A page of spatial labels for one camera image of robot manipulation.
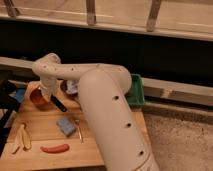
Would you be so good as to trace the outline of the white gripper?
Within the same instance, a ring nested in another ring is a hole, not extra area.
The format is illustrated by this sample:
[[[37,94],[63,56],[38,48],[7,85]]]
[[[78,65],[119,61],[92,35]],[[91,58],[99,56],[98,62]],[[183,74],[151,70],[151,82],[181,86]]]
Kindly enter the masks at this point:
[[[55,94],[57,92],[58,83],[57,79],[54,77],[44,77],[40,78],[40,90],[42,97],[45,101],[49,102],[49,95],[48,94]]]

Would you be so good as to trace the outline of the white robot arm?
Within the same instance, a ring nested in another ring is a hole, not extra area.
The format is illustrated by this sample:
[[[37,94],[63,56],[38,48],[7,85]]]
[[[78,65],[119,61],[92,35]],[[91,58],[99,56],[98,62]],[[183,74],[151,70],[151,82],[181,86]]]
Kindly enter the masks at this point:
[[[160,171],[125,98],[132,84],[125,67],[63,64],[49,53],[36,60],[32,70],[40,77],[45,98],[56,94],[59,79],[78,82],[81,109],[108,171]]]

